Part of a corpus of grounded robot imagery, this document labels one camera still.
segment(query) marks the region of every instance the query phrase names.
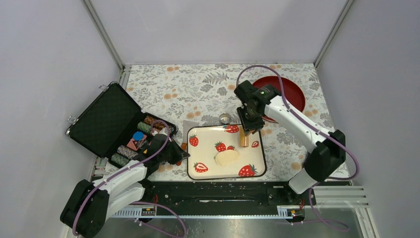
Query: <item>gray wall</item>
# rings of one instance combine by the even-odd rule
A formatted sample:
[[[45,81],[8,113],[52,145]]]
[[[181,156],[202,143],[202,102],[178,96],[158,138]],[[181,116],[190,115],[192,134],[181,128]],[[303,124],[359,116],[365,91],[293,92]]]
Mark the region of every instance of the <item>gray wall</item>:
[[[418,237],[420,2],[357,0],[318,68],[382,238]]]
[[[57,238],[94,156],[64,135],[118,70],[78,0],[0,3],[0,237]]]
[[[346,0],[92,0],[127,64],[313,62]]]

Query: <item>floral tablecloth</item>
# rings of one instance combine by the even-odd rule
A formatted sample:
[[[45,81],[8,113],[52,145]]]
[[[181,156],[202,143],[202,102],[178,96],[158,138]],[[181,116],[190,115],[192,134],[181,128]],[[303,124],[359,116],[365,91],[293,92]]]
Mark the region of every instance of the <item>floral tablecloth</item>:
[[[127,92],[142,107],[143,111],[164,118],[179,127],[174,139],[181,144],[183,120],[199,122],[200,125],[219,125],[219,115],[229,113],[233,123],[240,123],[236,108],[241,102],[233,90],[241,70],[251,64],[176,64],[134,65],[127,83]],[[281,76],[295,82],[306,98],[304,114],[316,123],[333,130],[331,116],[313,64],[266,64]],[[267,69],[253,68],[245,72],[242,80],[255,80],[273,75]],[[286,181],[301,168],[306,156],[305,147],[284,127],[266,122],[261,130],[267,172],[258,178],[226,178],[219,180],[264,180]],[[161,165],[149,179],[159,181],[192,180],[187,175],[187,161],[180,166]],[[106,166],[105,175],[117,168]],[[345,165],[333,176],[347,178]]]

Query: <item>red bowl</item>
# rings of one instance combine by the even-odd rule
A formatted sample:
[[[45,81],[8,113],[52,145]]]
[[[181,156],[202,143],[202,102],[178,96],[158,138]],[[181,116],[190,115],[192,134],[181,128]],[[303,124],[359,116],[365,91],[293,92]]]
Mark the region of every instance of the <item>red bowl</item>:
[[[286,99],[295,108],[303,112],[303,109],[305,108],[305,96],[303,95],[302,90],[299,88],[298,85],[296,85],[296,83],[290,81],[287,78],[281,77],[281,80],[284,85],[284,94],[286,95]],[[281,92],[280,82],[278,81],[277,76],[267,76],[264,78],[260,78],[257,81],[255,81],[252,85],[256,88],[262,88],[268,84],[276,88],[279,92]],[[275,120],[267,116],[264,116],[263,119],[270,122],[276,122]]]

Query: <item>blue lid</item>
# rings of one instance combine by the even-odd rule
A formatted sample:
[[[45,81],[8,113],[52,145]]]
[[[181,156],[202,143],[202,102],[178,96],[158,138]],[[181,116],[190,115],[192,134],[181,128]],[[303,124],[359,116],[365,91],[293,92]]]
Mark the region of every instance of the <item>blue lid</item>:
[[[134,140],[137,140],[137,141],[139,141],[139,140],[142,140],[143,139],[143,133],[142,132],[140,132],[140,131],[137,131],[136,133],[134,133],[134,135],[133,135],[133,139]]]

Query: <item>reflective floor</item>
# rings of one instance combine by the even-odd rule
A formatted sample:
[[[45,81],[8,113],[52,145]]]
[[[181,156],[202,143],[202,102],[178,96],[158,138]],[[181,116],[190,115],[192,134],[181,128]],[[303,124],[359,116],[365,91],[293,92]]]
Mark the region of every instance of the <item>reflective floor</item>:
[[[356,214],[351,209],[322,209],[326,219],[335,219],[350,226],[348,233],[335,231],[323,223],[284,225],[284,220],[274,219],[186,219],[188,238],[358,238],[363,237]],[[305,220],[316,216],[306,209]],[[182,226],[176,219],[154,219],[149,222],[158,228],[181,236]],[[111,218],[95,238],[167,238],[148,227],[139,227],[132,219]]]

